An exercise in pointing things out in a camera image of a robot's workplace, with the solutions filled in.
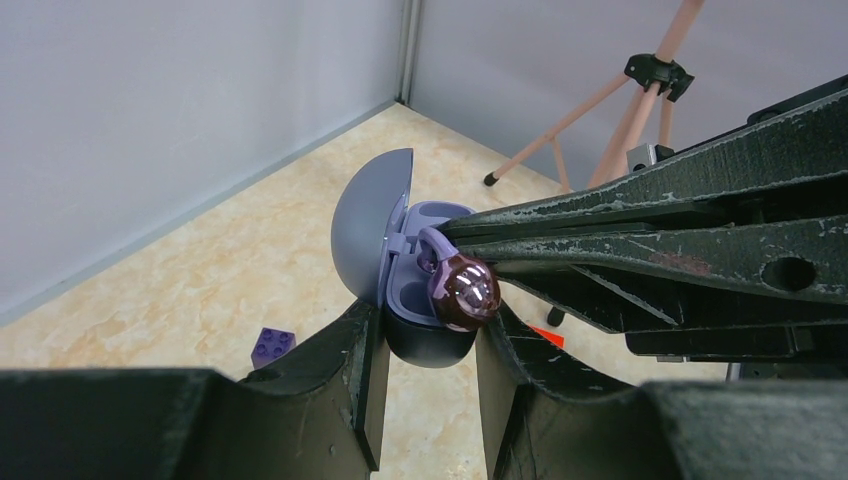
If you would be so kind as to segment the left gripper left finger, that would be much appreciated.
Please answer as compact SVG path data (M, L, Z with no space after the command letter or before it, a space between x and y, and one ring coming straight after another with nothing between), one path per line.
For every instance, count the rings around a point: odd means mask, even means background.
M356 300L290 353L250 372L259 475L368 479L378 470L388 353L377 307Z

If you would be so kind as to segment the red block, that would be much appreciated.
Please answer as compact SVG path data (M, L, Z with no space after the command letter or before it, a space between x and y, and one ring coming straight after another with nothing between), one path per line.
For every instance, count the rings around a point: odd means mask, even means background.
M562 335L532 325L529 325L529 328L549 341L551 344L555 345L557 348L561 350L565 349L565 338Z

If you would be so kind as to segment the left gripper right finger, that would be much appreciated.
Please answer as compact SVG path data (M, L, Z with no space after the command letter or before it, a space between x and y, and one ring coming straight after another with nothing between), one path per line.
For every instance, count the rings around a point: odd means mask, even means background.
M476 338L491 479L614 479L636 469L629 385L554 346L508 306Z

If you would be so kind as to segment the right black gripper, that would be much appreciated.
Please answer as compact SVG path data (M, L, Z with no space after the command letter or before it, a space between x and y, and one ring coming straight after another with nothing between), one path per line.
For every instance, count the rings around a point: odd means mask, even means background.
M442 231L634 354L845 370L847 81L602 186Z

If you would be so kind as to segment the silver lilac oval case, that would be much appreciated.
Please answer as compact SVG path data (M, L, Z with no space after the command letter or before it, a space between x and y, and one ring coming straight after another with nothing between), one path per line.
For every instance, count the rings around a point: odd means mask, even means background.
M470 351L473 332L457 332L436 318L428 294L430 274L418 265L419 232L473 214L456 203L410 204L414 152L384 152L348 182L331 223L335 269L358 299L378 307L391 351L423 368L446 368Z

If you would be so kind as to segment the purple clip earbud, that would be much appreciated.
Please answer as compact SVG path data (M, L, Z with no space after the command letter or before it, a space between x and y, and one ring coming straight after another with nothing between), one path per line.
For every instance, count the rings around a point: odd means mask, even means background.
M418 266L430 275L427 296L439 323L454 331L471 332L493 320L502 295L487 264L460 253L434 227L422 228L418 241Z

